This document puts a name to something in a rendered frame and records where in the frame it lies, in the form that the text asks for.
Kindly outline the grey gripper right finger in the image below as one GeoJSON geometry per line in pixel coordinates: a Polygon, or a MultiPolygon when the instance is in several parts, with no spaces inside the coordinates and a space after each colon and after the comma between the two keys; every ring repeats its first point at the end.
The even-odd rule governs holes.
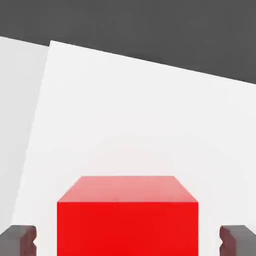
{"type": "Polygon", "coordinates": [[[256,234],[245,225],[222,225],[219,256],[256,256],[256,234]]]}

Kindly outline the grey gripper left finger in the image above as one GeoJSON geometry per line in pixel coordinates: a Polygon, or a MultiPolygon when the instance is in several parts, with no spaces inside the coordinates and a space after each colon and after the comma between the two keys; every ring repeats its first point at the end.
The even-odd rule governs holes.
{"type": "Polygon", "coordinates": [[[11,225],[0,234],[0,256],[37,256],[34,225],[11,225]]]}

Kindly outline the small red cube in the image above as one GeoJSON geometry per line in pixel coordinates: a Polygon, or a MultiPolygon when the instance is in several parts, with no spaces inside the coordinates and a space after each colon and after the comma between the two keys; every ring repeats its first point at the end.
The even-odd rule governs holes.
{"type": "Polygon", "coordinates": [[[57,201],[57,256],[199,256],[199,203],[173,176],[82,176],[57,201]]]}

